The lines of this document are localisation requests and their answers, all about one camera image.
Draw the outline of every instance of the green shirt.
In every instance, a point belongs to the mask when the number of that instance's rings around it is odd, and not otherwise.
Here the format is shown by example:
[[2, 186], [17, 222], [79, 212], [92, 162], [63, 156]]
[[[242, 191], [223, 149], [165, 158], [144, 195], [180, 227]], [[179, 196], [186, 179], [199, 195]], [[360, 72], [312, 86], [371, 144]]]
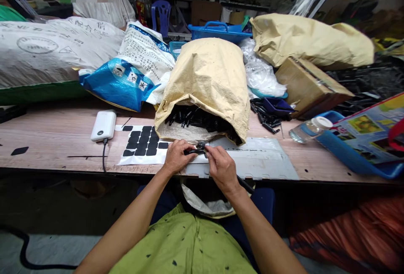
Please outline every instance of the green shirt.
[[0, 5], [0, 21], [27, 21], [13, 8]]
[[110, 273], [256, 273], [226, 230], [178, 204], [151, 225]]

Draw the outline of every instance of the cardboard box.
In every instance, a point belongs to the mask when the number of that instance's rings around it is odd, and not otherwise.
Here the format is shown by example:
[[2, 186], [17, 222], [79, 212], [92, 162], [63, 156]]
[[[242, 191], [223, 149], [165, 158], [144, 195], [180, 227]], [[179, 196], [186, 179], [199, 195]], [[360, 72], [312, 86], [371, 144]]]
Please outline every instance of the cardboard box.
[[229, 24], [236, 25], [242, 24], [244, 21], [245, 11], [241, 12], [231, 12], [229, 18]]
[[207, 0], [193, 0], [191, 5], [191, 23], [199, 26], [207, 21], [220, 20], [222, 5]]
[[[390, 147], [388, 134], [404, 119], [404, 93], [337, 122], [331, 131], [372, 164], [403, 162], [404, 152]], [[404, 147], [404, 133], [394, 142]]]
[[310, 119], [351, 99], [354, 94], [311, 62], [289, 57], [275, 74], [287, 85], [288, 104], [296, 103], [293, 118]]

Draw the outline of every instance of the blue plastic bag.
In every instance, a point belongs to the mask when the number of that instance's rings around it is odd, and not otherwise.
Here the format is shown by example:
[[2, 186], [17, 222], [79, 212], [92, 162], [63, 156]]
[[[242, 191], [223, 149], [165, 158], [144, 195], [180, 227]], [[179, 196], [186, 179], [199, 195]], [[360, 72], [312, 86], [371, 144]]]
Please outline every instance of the blue plastic bag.
[[143, 101], [161, 102], [174, 65], [160, 33], [130, 22], [118, 55], [94, 73], [81, 70], [80, 83], [110, 104], [139, 112]]

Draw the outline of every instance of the wrist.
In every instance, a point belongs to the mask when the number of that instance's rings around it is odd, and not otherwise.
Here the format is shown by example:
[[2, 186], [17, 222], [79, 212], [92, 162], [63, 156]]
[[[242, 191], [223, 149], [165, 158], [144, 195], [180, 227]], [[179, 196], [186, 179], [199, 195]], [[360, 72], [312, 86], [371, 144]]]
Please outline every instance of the wrist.
[[237, 186], [233, 187], [229, 191], [223, 192], [223, 194], [226, 196], [227, 200], [231, 201], [238, 197], [242, 197], [244, 194], [247, 194], [247, 191], [240, 184], [237, 184]]
[[159, 170], [159, 172], [163, 175], [167, 175], [169, 177], [174, 175], [174, 171], [172, 169], [170, 169], [166, 164], [164, 164], [161, 169]]

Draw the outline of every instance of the colorful printed box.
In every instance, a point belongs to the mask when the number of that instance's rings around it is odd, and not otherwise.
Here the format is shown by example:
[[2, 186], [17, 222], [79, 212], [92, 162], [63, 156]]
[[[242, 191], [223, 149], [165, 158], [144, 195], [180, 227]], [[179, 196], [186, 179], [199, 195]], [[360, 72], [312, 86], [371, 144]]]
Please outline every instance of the colorful printed box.
[[[404, 161], [388, 144], [390, 129], [404, 118], [404, 92], [337, 122], [331, 131], [373, 164]], [[404, 147], [404, 133], [395, 138]]]

